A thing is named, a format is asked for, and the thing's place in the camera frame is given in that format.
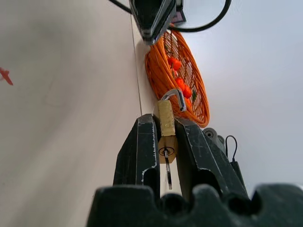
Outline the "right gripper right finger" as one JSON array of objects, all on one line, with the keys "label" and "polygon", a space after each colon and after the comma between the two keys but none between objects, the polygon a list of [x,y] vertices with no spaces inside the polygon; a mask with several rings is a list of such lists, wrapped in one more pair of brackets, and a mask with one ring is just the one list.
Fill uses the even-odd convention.
[{"label": "right gripper right finger", "polygon": [[183,118],[175,120],[178,139],[177,168],[182,196],[192,198],[195,186],[213,187],[220,197],[235,194],[248,198],[247,192],[226,155],[200,127]]}]

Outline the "small silver key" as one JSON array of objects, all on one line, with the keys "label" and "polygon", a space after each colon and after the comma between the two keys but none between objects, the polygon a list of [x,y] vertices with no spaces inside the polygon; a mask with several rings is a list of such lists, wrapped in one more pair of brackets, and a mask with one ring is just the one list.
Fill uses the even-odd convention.
[{"label": "small silver key", "polygon": [[169,190],[172,190],[171,170],[170,170],[170,164],[169,164],[168,150],[166,148],[164,149],[164,157],[165,157],[165,163],[166,163],[168,186],[169,186]]}]

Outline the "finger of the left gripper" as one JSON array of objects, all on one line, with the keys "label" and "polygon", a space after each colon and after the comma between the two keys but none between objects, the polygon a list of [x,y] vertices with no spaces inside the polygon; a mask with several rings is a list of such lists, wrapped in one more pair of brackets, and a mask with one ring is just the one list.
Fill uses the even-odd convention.
[{"label": "finger of the left gripper", "polygon": [[154,45],[176,14],[176,0],[129,0],[143,42]]}]

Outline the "small red scrap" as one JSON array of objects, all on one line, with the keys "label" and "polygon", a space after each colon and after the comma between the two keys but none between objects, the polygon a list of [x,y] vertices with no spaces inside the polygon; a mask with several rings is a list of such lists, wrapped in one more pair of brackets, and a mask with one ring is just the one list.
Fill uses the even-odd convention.
[{"label": "small red scrap", "polygon": [[0,80],[5,80],[9,85],[13,85],[13,82],[9,77],[9,71],[3,69],[2,67],[0,67]]}]

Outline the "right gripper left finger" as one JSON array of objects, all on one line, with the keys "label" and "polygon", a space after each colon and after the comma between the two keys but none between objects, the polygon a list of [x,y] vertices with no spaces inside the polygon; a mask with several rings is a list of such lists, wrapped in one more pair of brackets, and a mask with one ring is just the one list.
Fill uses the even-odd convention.
[{"label": "right gripper left finger", "polygon": [[116,159],[114,185],[144,185],[160,195],[160,162],[152,114],[136,119]]}]

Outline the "small brass padlock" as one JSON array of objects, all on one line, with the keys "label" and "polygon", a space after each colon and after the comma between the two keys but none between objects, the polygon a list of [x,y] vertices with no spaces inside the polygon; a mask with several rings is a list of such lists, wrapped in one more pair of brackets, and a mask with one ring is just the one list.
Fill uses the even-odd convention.
[{"label": "small brass padlock", "polygon": [[177,110],[187,110],[183,93],[180,89],[172,89],[164,94],[154,109],[154,120],[158,130],[158,153],[161,164],[171,164],[177,156],[178,141],[175,130],[175,116],[171,97],[177,99]]}]

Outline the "orange woven basket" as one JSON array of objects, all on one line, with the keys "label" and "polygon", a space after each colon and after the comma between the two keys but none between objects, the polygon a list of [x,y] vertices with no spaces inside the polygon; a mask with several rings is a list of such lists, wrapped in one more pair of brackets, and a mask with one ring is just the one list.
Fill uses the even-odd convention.
[{"label": "orange woven basket", "polygon": [[[174,57],[182,63],[182,67],[175,71],[168,64],[168,58]],[[196,64],[195,58],[182,34],[178,31],[167,31],[150,46],[145,56],[145,69],[150,85],[158,99],[171,90],[178,88],[176,78],[182,78],[185,85],[192,90],[192,96],[186,100],[187,110],[177,110],[177,99],[170,99],[174,114],[196,122],[205,128],[210,121],[210,108],[204,82]]]}]

